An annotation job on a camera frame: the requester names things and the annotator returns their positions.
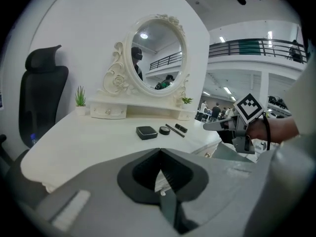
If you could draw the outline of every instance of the black wrist strap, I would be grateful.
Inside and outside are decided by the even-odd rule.
[[[263,116],[263,123],[266,126],[266,130],[267,130],[267,150],[270,150],[270,143],[271,143],[271,131],[270,131],[270,125],[269,125],[269,121],[266,117],[266,113],[263,112],[262,113]]]

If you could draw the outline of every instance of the white pillar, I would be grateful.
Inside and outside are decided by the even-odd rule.
[[[269,90],[269,72],[262,71],[259,102],[263,105],[265,110],[268,107],[268,90]]]

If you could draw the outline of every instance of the bottle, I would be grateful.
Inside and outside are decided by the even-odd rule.
[[[31,141],[32,141],[32,145],[35,145],[35,144],[36,144],[37,139],[36,139],[35,133],[32,133],[32,134],[31,134]]]

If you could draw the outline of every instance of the white tabletop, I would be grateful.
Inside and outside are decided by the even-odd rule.
[[[188,132],[182,138],[171,131],[155,139],[142,141],[136,127],[176,123]],[[23,175],[41,182],[50,191],[97,163],[151,148],[171,148],[194,153],[203,147],[218,144],[217,132],[206,131],[197,120],[179,121],[160,118],[98,119],[70,113],[54,125],[25,155],[21,162]]]

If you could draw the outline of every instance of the black metal railing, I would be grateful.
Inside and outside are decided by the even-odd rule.
[[[226,55],[264,55],[306,63],[304,46],[280,39],[237,39],[209,46],[208,57]],[[150,64],[150,70],[182,60],[177,52]]]
[[[171,54],[167,57],[164,57],[160,60],[157,60],[157,61],[151,63],[149,70],[156,69],[156,68],[159,68],[159,67],[164,66],[164,65],[169,65],[169,64],[172,64],[172,63],[175,63],[178,61],[182,61],[182,52],[177,52],[177,53]]]

